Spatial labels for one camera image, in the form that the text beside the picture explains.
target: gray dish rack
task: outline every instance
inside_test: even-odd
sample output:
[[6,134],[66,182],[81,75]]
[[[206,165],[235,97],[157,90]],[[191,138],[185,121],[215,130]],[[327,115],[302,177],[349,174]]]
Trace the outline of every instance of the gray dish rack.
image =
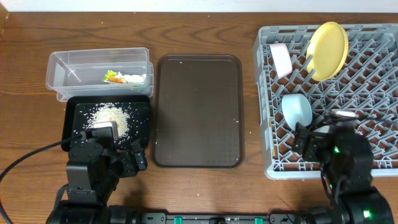
[[[349,50],[341,71],[317,82],[307,71],[312,56],[305,58],[310,39],[319,25],[270,26],[259,30],[252,48],[259,92],[260,135],[264,173],[270,179],[320,178],[319,165],[305,162],[292,152],[294,134],[282,114],[281,99],[301,93],[313,110],[313,128],[324,114],[341,108],[357,114],[398,122],[398,24],[350,24],[345,29]],[[285,43],[293,72],[278,79],[269,44]],[[398,176],[398,131],[374,121],[356,122],[356,132],[371,142],[374,177]]]

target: wooden surface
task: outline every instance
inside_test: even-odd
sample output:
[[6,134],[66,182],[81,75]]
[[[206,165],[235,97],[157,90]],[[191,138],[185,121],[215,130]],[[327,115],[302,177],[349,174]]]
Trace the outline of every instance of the wooden surface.
[[[0,170],[24,154],[59,141],[66,103],[46,89],[54,51],[147,47],[156,64],[166,54],[231,54],[243,66],[245,159],[236,169],[149,168],[121,179],[109,205],[170,213],[267,213],[327,205],[320,180],[267,179],[263,173],[259,103],[251,48],[262,26],[398,22],[396,14],[12,13],[0,41]],[[44,223],[67,183],[60,147],[13,169],[0,197],[16,223]],[[398,220],[398,178],[376,179]]]
[[1,34],[3,32],[3,28],[6,25],[6,20],[8,18],[8,11],[7,9],[0,3],[0,39],[1,39]]

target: black cable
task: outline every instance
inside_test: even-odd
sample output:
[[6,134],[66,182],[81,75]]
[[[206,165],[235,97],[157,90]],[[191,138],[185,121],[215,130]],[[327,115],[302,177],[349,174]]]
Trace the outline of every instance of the black cable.
[[288,214],[286,214],[286,217],[289,219],[289,221],[291,222],[291,223],[296,223],[296,221],[294,220],[294,222],[293,222],[293,220],[289,217],[289,215]]
[[335,187],[335,197],[334,197],[336,204],[338,204],[338,196],[340,194],[341,183],[343,183],[343,181],[347,179],[348,179],[347,176],[344,175],[337,180],[337,185]]
[[328,191],[328,187],[326,186],[326,181],[325,181],[325,175],[323,174],[322,171],[321,171],[321,181],[322,181],[322,186],[323,186],[323,189],[324,189],[324,191],[326,193],[326,196],[331,201],[332,200],[332,196],[331,196],[331,194]]
[[391,124],[391,125],[395,125],[398,128],[398,123],[387,120],[387,119],[381,119],[381,118],[372,118],[370,116],[363,116],[363,117],[359,117],[359,118],[342,118],[342,119],[333,119],[333,121],[354,121],[354,120],[358,120],[358,121],[363,121],[363,120],[371,120],[371,121],[379,121],[379,122],[384,122],[387,124]]
[[[62,140],[62,141],[56,142],[56,143],[54,143],[54,144],[51,144],[51,145],[49,145],[49,146],[45,146],[45,147],[43,147],[43,148],[41,148],[41,149],[36,149],[36,150],[34,150],[34,151],[32,151],[32,152],[30,152],[30,153],[28,153],[28,154],[22,156],[21,158],[17,159],[15,162],[13,162],[11,165],[9,165],[9,166],[1,173],[1,175],[0,175],[0,184],[1,184],[1,181],[2,181],[2,179],[4,178],[4,176],[6,176],[6,174],[7,174],[12,168],[14,168],[18,163],[22,162],[23,160],[27,159],[28,157],[33,156],[34,154],[39,153],[39,152],[42,152],[42,151],[44,151],[44,150],[51,149],[52,147],[55,147],[55,146],[58,146],[58,145],[61,145],[61,144],[66,144],[66,143],[68,143],[68,142],[70,142],[70,141],[72,141],[72,140],[74,140],[74,139],[77,139],[77,138],[81,138],[81,134],[79,134],[79,135],[77,135],[77,136],[74,136],[74,137],[71,137],[71,138],[68,138],[68,139],[64,139],[64,140]],[[0,213],[1,213],[2,217],[4,218],[4,220],[5,220],[8,224],[13,224],[13,222],[12,222],[11,219],[10,219],[10,217],[8,217],[8,215],[7,215],[7,213],[6,213],[5,209],[4,209],[4,207],[2,206],[1,199],[0,199]]]

